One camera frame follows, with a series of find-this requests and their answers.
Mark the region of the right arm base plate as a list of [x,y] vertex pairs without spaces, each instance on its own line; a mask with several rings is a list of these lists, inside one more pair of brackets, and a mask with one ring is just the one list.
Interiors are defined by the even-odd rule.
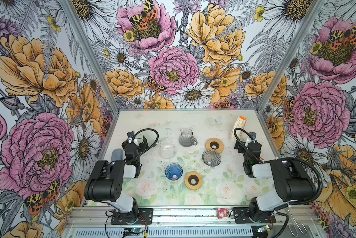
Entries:
[[236,224],[274,224],[274,213],[262,211],[250,211],[247,207],[236,207],[232,211]]

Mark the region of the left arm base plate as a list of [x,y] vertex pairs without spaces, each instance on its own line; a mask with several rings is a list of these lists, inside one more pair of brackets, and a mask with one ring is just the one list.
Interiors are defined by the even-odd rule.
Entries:
[[111,218],[111,225],[151,225],[153,220],[152,208],[138,208],[128,213],[120,213]]

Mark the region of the grey glass dripper cone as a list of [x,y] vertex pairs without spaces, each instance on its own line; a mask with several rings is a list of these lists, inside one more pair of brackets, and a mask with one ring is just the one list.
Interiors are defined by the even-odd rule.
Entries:
[[216,167],[221,163],[221,155],[215,150],[206,150],[202,154],[202,161],[210,167]]

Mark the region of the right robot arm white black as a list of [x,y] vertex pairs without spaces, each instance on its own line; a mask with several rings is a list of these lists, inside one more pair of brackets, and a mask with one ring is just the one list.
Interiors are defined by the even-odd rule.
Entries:
[[251,199],[247,210],[252,222],[278,213],[292,205],[309,204],[322,193],[320,172],[312,163],[299,158],[285,157],[264,161],[260,158],[262,145],[247,131],[235,128],[235,149],[243,155],[243,168],[250,178],[271,178],[274,189]]

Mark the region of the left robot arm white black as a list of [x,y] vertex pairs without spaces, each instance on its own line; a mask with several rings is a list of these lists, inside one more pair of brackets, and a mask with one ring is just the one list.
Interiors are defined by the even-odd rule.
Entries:
[[136,138],[134,132],[127,133],[121,148],[113,150],[110,161],[96,162],[84,189],[86,200],[105,203],[113,207],[112,225],[135,224],[141,215],[135,198],[122,191],[125,179],[136,179],[140,175],[139,155],[148,149],[145,137]]

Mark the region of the blue glass dripper cone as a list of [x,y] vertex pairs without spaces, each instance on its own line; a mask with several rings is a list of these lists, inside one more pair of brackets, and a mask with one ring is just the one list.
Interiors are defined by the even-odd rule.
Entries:
[[169,180],[178,180],[183,175],[183,168],[181,165],[173,163],[166,167],[165,176]]

